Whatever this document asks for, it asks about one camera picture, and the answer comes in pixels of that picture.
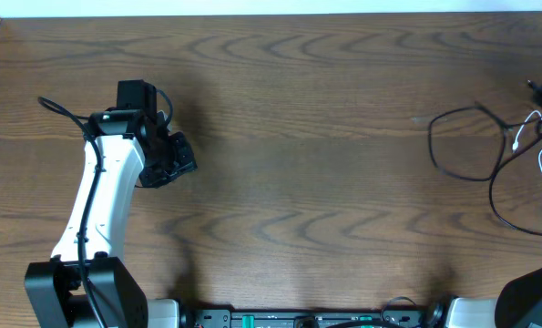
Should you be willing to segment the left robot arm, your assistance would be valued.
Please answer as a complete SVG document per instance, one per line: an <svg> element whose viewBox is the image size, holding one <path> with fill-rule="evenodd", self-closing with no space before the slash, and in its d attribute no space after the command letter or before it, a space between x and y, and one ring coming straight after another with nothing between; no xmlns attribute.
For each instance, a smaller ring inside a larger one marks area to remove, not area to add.
<svg viewBox="0 0 542 328"><path fill-rule="evenodd" d="M133 193L157 189L197 168L165 94L144 80L118 82L115 106L87 117L38 103L82 131L85 166L66 228L48 261L28 265L26 294L42 327L190 327L172 299L147 299L123 262Z"/></svg>

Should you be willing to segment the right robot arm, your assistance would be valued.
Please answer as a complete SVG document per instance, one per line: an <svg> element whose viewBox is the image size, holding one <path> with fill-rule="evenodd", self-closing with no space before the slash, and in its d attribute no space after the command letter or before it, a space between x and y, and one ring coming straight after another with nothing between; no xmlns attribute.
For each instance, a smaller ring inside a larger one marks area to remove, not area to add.
<svg viewBox="0 0 542 328"><path fill-rule="evenodd" d="M471 107L447 111L432 119L427 128L427 142L430 159L435 168L455 179L472 182L487 181L489 183L489 204L496 217L507 227L515 231L542 237L542 232L522 228L501 216L495 206L493 195L493 187L499 172L506 165L516 160L542 141L542 84L537 85L531 80L529 80L527 84L532 89L532 101L539 109L533 110L530 115L527 116L525 121L516 124L508 124L488 108L477 103ZM442 118L455 116L462 112L477 113L482 119L489 121L494 126L498 127L499 130L498 137L500 146L496 159L490 166L489 172L480 177L458 174L453 169L449 169L440 161L440 156L435 151L434 131L436 130L437 122ZM519 147L518 139L515 138L512 144L512 155L506 159L504 154L506 150L506 133L508 130L518 128L519 131L522 131L525 126L532 123L536 125L536 138L526 144L523 148ZM438 303L434 307L434 311L429 315L427 325L429 327L439 325L447 328L542 327L542 268L509 282L495 299L454 297L447 305Z"/></svg>

